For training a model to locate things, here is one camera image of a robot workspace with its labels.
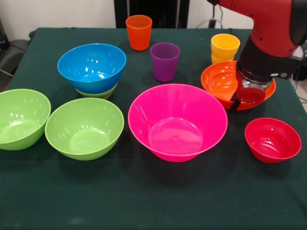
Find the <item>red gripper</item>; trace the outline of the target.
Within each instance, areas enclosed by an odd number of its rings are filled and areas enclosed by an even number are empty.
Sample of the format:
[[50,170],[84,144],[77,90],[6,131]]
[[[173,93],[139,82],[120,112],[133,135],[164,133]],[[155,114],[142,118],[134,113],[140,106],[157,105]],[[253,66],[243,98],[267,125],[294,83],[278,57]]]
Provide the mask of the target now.
[[240,106],[240,101],[248,104],[257,104],[265,99],[265,91],[258,87],[238,87],[233,93],[230,101],[233,102],[231,111],[236,111]]

